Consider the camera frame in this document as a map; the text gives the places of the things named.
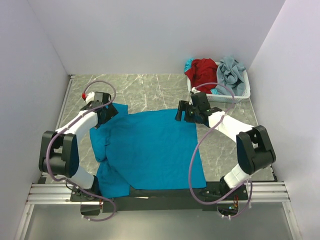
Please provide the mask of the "blue t shirt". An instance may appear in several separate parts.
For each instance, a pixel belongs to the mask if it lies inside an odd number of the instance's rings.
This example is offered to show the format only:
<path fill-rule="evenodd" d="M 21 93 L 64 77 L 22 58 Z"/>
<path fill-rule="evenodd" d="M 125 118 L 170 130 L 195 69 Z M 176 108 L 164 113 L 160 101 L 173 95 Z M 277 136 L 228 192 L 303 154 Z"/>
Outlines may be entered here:
<path fill-rule="evenodd" d="M 176 121 L 175 109 L 130 114 L 127 105 L 115 108 L 116 116 L 89 131 L 102 196 L 206 186 L 194 123 Z"/>

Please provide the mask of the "light blue garment in basket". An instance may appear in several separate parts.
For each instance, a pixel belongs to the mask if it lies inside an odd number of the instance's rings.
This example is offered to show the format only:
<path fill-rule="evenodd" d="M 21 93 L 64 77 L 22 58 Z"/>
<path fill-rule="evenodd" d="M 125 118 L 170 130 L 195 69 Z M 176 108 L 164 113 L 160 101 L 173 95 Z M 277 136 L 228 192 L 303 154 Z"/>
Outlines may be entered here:
<path fill-rule="evenodd" d="M 185 65 L 184 65 L 184 72 L 187 72 L 189 69 L 191 69 L 192 68 L 192 62 L 194 61 L 195 59 L 194 58 L 189 58 L 187 61 L 186 61 L 186 63 L 185 63 Z"/>

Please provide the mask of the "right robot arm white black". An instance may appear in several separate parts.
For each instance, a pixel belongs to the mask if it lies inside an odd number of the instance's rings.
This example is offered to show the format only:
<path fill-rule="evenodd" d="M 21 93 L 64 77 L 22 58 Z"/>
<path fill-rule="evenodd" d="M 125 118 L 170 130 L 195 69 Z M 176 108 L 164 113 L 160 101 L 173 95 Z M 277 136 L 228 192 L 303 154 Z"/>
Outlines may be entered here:
<path fill-rule="evenodd" d="M 181 121 L 182 115 L 186 122 L 215 129 L 236 143 L 237 164 L 220 179 L 219 193 L 222 195 L 276 161 L 273 145 L 264 126 L 243 123 L 222 109 L 211 107 L 203 92 L 193 93 L 191 101 L 179 101 L 175 120 Z"/>

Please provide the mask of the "aluminium rail frame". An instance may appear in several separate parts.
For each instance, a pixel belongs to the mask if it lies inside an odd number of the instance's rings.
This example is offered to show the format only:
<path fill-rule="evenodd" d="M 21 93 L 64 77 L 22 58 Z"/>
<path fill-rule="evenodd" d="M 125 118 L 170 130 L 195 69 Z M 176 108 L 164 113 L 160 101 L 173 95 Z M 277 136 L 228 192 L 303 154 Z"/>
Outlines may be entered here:
<path fill-rule="evenodd" d="M 36 205 L 90 205 L 102 206 L 99 200 L 84 201 L 73 200 L 76 193 L 65 186 L 59 184 L 35 184 L 30 187 L 29 194 L 25 203 L 24 211 L 15 234 L 16 240 L 23 240 Z M 301 234 L 291 200 L 284 182 L 254 182 L 251 201 L 253 203 L 282 203 L 285 217 L 294 240 L 300 240 Z"/>

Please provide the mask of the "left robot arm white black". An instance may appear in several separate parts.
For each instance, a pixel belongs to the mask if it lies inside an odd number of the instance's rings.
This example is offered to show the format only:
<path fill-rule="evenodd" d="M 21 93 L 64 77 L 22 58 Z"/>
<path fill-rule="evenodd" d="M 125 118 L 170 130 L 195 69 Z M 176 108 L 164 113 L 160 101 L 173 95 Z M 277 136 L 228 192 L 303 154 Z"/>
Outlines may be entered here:
<path fill-rule="evenodd" d="M 80 166 L 79 147 L 90 129 L 98 129 L 118 114 L 112 96 L 106 92 L 83 93 L 85 106 L 74 119 L 55 131 L 42 135 L 38 168 L 43 173 L 61 176 L 89 193 L 100 193 L 98 178 Z"/>

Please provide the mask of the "red t shirt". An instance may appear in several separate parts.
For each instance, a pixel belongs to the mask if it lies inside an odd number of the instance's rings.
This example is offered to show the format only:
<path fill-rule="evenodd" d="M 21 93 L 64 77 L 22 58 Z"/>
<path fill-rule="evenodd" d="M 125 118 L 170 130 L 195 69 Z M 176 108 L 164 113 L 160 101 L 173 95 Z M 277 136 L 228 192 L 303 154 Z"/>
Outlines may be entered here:
<path fill-rule="evenodd" d="M 192 62 L 192 68 L 184 74 L 190 80 L 191 87 L 195 88 L 206 83 L 217 83 L 217 69 L 218 65 L 211 58 L 195 58 Z M 215 87 L 216 84 L 207 84 L 197 88 L 197 90 L 212 94 L 212 89 Z"/>

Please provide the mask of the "white laundry basket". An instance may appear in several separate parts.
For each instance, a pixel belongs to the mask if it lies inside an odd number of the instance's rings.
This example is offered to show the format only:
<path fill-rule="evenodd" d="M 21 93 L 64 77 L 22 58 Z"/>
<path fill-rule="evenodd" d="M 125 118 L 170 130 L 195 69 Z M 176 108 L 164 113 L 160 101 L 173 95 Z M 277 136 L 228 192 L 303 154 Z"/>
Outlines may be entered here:
<path fill-rule="evenodd" d="M 240 102 L 250 97 L 247 69 L 232 56 L 218 62 L 211 58 L 190 58 L 183 71 L 188 89 L 193 93 L 205 93 L 210 101 Z"/>

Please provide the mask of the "grey t shirt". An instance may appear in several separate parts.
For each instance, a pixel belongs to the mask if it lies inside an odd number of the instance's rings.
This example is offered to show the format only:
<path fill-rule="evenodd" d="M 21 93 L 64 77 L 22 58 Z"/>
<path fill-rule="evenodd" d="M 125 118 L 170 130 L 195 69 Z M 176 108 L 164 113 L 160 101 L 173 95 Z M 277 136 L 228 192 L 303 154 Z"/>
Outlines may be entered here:
<path fill-rule="evenodd" d="M 234 96 L 242 96 L 245 91 L 244 71 L 246 67 L 238 62 L 233 56 L 226 56 L 219 61 L 216 76 L 218 85 L 215 87 L 218 95 L 230 96 L 230 92 L 222 85 L 233 92 Z"/>

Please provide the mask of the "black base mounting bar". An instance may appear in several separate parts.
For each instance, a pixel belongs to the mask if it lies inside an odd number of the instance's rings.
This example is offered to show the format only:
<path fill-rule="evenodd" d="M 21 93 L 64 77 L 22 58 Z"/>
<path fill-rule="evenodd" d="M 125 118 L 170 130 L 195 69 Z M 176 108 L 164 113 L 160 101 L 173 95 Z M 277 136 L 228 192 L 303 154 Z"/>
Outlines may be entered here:
<path fill-rule="evenodd" d="M 205 188 L 195 188 L 195 195 L 203 202 L 214 202 L 227 193 L 227 187 L 220 182 L 211 181 L 206 183 Z M 235 215 L 239 209 L 239 201 L 249 199 L 250 191 L 243 184 L 224 200 L 222 212 L 230 212 Z M 179 190 L 138 190 L 131 188 L 130 195 L 112 198 L 112 202 L 119 211 L 162 211 L 162 210 L 202 210 L 206 212 L 217 211 L 217 204 L 204 205 L 198 203 L 191 195 L 189 189 Z M 81 204 L 81 213 L 85 216 L 97 216 L 99 212 L 112 213 L 114 207 L 111 203 L 90 196 L 80 190 L 73 188 L 70 201 Z"/>

